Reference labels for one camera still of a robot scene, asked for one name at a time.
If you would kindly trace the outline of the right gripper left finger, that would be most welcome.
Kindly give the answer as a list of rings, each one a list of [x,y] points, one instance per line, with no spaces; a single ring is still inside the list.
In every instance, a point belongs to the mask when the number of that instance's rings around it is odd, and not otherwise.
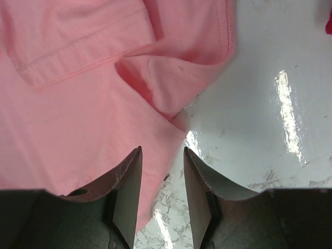
[[[104,221],[125,248],[133,248],[142,179],[143,152],[139,146],[116,167],[94,181],[60,197],[87,203],[105,199]]]

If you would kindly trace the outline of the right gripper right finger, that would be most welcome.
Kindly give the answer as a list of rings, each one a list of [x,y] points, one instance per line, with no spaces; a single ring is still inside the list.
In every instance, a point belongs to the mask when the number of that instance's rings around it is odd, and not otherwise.
[[[258,195],[184,149],[184,174],[194,248],[261,248],[262,225],[249,212]]]

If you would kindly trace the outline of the light pink t shirt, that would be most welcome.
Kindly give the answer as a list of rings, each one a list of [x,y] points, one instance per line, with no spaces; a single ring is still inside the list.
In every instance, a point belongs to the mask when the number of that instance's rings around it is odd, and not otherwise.
[[[1,1],[1,189],[66,195],[142,147],[142,229],[234,19],[234,1]]]

